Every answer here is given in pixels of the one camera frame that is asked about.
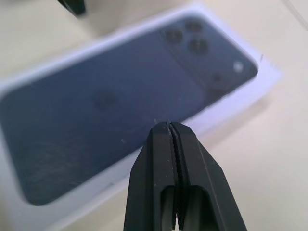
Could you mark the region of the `dark blue smartphone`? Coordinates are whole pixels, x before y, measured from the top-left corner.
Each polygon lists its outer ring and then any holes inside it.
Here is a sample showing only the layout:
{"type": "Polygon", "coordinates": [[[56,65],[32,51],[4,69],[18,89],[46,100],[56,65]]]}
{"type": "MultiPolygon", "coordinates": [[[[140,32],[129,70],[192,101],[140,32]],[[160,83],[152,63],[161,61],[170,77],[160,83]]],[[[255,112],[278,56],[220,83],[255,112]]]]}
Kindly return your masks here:
{"type": "Polygon", "coordinates": [[[200,17],[188,16],[7,93],[0,123],[21,191],[46,205],[258,73],[200,17]]]}

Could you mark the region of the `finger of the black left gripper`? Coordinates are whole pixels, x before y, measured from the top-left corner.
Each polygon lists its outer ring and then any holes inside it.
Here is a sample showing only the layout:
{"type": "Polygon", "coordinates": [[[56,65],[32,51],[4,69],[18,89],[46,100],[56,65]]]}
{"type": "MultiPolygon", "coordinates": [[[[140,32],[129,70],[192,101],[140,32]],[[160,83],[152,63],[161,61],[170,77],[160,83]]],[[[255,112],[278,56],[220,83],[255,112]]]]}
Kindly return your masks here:
{"type": "Polygon", "coordinates": [[[85,0],[57,0],[72,15],[81,16],[86,12],[85,0]]]}

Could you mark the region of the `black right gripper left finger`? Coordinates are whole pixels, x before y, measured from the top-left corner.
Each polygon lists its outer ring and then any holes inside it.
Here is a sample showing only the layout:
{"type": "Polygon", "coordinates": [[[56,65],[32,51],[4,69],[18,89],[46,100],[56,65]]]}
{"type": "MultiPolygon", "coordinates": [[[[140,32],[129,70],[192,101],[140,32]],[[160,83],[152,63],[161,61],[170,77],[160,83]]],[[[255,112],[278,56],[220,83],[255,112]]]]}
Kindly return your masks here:
{"type": "Polygon", "coordinates": [[[172,231],[178,182],[168,123],[156,124],[130,172],[123,231],[172,231]]]}

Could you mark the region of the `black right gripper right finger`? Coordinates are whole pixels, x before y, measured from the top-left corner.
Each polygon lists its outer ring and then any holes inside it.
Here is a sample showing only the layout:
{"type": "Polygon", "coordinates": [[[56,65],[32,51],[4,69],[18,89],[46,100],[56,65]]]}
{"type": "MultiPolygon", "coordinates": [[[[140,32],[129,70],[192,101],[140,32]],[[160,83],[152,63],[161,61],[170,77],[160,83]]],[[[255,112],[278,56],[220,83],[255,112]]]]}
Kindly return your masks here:
{"type": "Polygon", "coordinates": [[[179,176],[180,231],[247,231],[224,172],[195,133],[178,122],[169,129],[179,176]]]}

